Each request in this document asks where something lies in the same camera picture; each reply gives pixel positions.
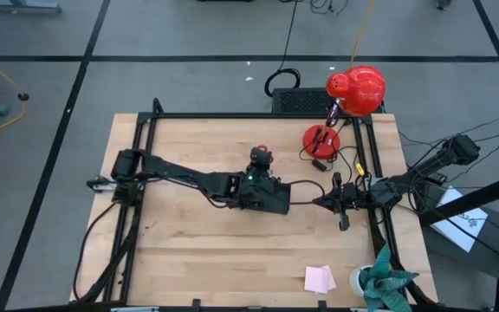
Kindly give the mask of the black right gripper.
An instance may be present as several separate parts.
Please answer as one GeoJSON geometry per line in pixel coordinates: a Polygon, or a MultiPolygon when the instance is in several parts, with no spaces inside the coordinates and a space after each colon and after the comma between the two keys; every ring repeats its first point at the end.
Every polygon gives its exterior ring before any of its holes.
{"type": "Polygon", "coordinates": [[[333,190],[325,195],[315,198],[314,205],[318,205],[329,211],[333,211],[340,217],[339,228],[341,231],[347,231],[350,227],[347,210],[358,210],[362,204],[362,192],[355,183],[342,183],[342,177],[339,172],[333,175],[333,190]]]}

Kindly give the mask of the red handled scissors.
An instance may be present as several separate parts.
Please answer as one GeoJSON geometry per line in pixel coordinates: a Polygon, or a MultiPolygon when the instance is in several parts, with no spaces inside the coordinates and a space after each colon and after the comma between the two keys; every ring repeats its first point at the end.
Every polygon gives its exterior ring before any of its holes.
{"type": "Polygon", "coordinates": [[[259,145],[257,146],[257,148],[267,154],[269,163],[272,164],[274,161],[274,156],[273,153],[269,150],[269,148],[266,145],[259,145]]]}

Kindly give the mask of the pink sticky notes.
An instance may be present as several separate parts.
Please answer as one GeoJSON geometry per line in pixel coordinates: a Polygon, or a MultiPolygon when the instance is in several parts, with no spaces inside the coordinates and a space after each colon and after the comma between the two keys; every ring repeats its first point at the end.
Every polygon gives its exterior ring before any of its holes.
{"type": "Polygon", "coordinates": [[[336,288],[334,275],[329,265],[305,268],[304,289],[316,294],[327,294],[336,288]]]}

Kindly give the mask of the black vented computer case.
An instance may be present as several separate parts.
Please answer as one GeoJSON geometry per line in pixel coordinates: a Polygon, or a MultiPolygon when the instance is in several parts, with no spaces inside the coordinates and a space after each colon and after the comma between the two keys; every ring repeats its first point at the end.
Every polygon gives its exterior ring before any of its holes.
{"type": "Polygon", "coordinates": [[[273,113],[326,113],[334,103],[325,88],[275,88],[273,113]]]}

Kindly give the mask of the teal plant in white pot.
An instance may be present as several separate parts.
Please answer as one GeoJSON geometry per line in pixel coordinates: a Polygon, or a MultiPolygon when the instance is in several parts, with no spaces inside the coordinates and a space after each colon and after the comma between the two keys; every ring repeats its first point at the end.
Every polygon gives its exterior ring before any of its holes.
{"type": "Polygon", "coordinates": [[[399,293],[419,273],[391,268],[391,249],[385,244],[373,265],[355,268],[349,278],[356,295],[363,298],[367,312],[387,308],[392,312],[412,312],[410,303],[399,293]]]}

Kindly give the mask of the red desk lamp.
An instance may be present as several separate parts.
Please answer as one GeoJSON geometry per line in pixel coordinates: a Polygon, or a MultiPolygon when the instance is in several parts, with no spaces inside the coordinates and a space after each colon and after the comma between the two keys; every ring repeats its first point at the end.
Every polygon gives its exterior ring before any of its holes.
{"type": "Polygon", "coordinates": [[[302,138],[304,151],[315,159],[330,159],[340,149],[339,132],[334,128],[342,114],[364,117],[380,107],[386,81],[377,68],[363,65],[330,75],[326,91],[332,104],[325,123],[310,127],[302,138]]]}

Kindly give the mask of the white paper sheet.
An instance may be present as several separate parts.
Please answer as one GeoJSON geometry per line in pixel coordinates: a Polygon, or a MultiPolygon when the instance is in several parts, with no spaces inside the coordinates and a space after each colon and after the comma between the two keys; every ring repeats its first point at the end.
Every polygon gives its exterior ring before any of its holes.
{"type": "Polygon", "coordinates": [[[487,218],[485,211],[475,208],[448,220],[436,222],[431,228],[469,253],[475,243],[474,237],[478,237],[487,218]]]}

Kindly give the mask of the black diagonal beam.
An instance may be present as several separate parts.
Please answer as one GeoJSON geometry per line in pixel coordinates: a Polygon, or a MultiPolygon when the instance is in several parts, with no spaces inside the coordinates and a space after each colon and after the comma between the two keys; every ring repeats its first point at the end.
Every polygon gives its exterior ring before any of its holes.
{"type": "Polygon", "coordinates": [[[441,205],[435,210],[426,211],[419,215],[420,224],[425,227],[435,224],[443,219],[451,218],[472,209],[480,208],[482,205],[499,199],[499,181],[487,185],[474,192],[463,195],[461,198],[441,205]]]}

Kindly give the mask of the black aluminium table frame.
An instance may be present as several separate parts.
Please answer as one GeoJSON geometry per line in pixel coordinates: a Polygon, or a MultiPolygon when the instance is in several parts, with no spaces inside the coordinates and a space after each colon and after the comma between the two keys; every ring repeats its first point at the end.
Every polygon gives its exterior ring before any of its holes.
{"type": "Polygon", "coordinates": [[[168,182],[147,187],[136,243],[116,270],[111,306],[203,308],[360,307],[351,271],[371,263],[373,239],[365,211],[350,213],[340,231],[333,213],[309,204],[330,183],[330,174],[298,156],[313,116],[270,113],[116,114],[107,137],[101,173],[108,175],[119,151],[149,146],[168,161],[203,172],[240,171],[253,146],[274,155],[273,172],[295,183],[295,206],[285,216],[218,209],[193,189],[168,182]],[[336,288],[327,294],[304,289],[305,268],[329,265],[336,288]]]}

